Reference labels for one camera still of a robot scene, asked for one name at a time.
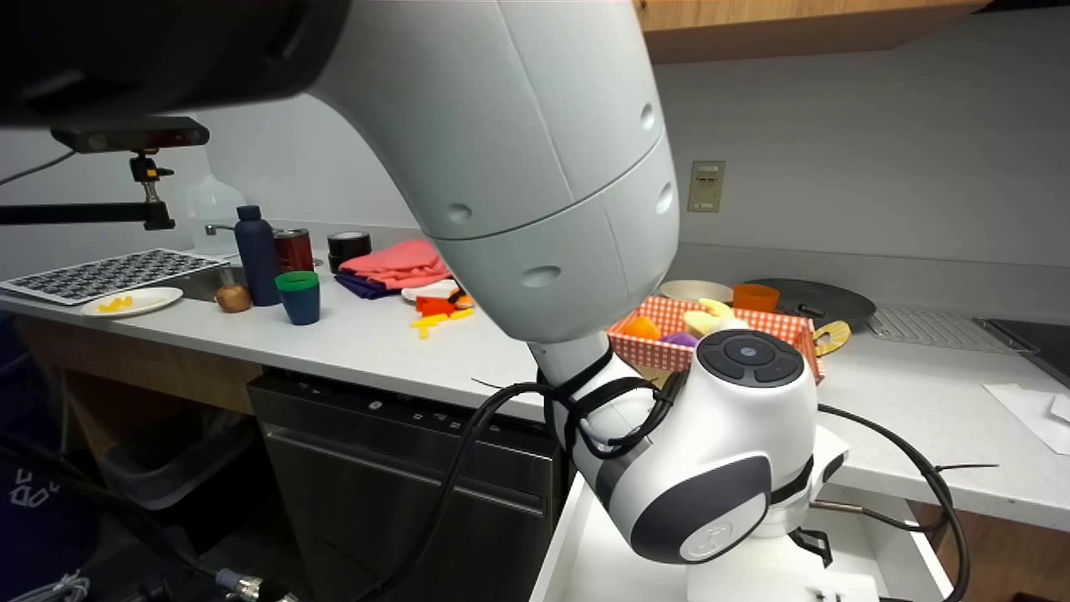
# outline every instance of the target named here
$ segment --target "pink object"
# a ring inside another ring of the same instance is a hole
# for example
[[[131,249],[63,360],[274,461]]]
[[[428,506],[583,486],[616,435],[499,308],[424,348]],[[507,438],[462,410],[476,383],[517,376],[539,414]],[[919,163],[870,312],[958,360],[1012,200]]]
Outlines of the pink object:
[[[377,280],[391,290],[393,286],[422,286],[422,284],[449,278],[445,260],[422,237],[402,239],[402,244],[375,249],[375,254],[352,258],[342,264],[342,271],[352,271],[363,280]]]

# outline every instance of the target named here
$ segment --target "cabinet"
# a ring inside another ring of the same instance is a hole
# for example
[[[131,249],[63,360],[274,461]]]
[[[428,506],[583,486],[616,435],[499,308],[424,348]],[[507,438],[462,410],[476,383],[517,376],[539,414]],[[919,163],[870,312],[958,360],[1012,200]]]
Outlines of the cabinet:
[[[656,63],[899,46],[986,0],[636,0]]]

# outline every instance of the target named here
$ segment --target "green cup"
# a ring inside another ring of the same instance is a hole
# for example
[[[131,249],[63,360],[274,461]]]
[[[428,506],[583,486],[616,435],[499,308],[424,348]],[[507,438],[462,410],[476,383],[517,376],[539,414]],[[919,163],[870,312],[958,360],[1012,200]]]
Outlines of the green cup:
[[[321,278],[313,271],[283,271],[274,278],[274,290],[293,324],[313,324],[321,316]]]

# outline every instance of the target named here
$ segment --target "white countertop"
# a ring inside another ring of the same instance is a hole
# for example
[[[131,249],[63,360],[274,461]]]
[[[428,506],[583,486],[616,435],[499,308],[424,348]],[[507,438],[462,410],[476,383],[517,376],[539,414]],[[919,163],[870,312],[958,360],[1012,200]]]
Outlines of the white countertop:
[[[0,296],[0,308],[468,406],[492,394],[487,383],[530,381],[536,373],[528,348],[505,337],[482,312],[441,324],[422,342],[412,328],[413,312],[398,296],[361,299],[330,278],[321,290],[324,313],[306,328],[288,324],[279,305],[224,313],[208,299],[176,299],[167,312],[122,322],[83,316],[10,294]],[[822,371],[826,405],[899,430],[935,464],[997,461],[1001,467],[946,470],[958,508],[1070,532],[1070,458],[1053,454],[986,390],[986,383],[1062,390],[1012,349],[859,333],[826,358]],[[536,397],[505,410],[540,417]],[[906,458],[884,438],[829,414],[822,423],[851,443],[850,464],[837,475],[840,486],[927,498]]]

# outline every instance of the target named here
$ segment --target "bottle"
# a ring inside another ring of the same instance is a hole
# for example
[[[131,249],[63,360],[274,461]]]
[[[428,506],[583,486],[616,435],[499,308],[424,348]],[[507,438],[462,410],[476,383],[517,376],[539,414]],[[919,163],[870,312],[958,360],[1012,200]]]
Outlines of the bottle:
[[[277,305],[274,290],[274,273],[277,273],[277,258],[274,258],[274,229],[259,216],[258,203],[240,203],[237,208],[237,254],[244,267],[244,286],[254,305]]]

